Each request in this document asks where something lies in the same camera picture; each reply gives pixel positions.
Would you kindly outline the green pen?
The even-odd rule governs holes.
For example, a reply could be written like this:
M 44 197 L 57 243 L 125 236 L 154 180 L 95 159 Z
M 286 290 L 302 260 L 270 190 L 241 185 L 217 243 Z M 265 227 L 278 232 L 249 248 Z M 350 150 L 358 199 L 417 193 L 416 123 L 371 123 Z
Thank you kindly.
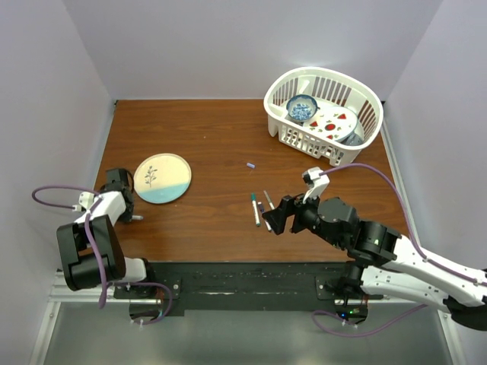
M 266 200 L 267 200 L 267 202 L 268 202 L 269 207 L 271 208 L 271 210 L 275 209 L 275 206 L 274 206 L 274 204 L 272 202 L 272 199 L 271 199 L 269 193 L 266 190 L 263 190 L 263 194 L 266 197 Z

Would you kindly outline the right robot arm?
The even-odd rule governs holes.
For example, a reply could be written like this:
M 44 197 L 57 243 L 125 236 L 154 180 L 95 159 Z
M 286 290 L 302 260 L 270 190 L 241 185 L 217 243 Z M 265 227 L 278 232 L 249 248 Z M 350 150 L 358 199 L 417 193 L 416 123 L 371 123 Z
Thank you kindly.
M 383 224 L 362 220 L 339 198 L 305 201 L 285 196 L 263 213 L 275 234 L 291 217 L 292 233 L 309 230 L 350 258 L 334 288 L 341 297 L 383 295 L 433 306 L 469 329 L 486 329 L 486 272 L 413 244 Z

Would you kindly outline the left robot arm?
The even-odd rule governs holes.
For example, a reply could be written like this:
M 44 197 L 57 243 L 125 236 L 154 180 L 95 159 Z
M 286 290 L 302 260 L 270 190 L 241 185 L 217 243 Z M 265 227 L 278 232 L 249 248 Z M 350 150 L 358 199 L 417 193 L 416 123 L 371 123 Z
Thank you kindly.
M 115 232 L 116 223 L 132 221 L 132 174 L 123 168 L 108 170 L 100 191 L 83 190 L 74 209 L 82 216 L 56 231 L 67 286 L 77 291 L 101 285 L 102 264 L 106 282 L 129 282 L 139 297 L 152 297 L 158 280 L 149 274 L 147 260 L 126 257 Z

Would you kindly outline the teal white marker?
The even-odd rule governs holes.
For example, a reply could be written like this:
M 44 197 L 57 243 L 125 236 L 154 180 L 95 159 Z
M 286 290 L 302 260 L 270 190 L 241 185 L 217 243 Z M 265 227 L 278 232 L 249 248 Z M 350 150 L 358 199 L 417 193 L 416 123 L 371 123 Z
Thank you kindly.
M 261 223 L 259 219 L 259 210 L 255 200 L 252 200 L 252 207 L 253 207 L 253 216 L 255 219 L 255 224 L 257 227 L 260 227 Z

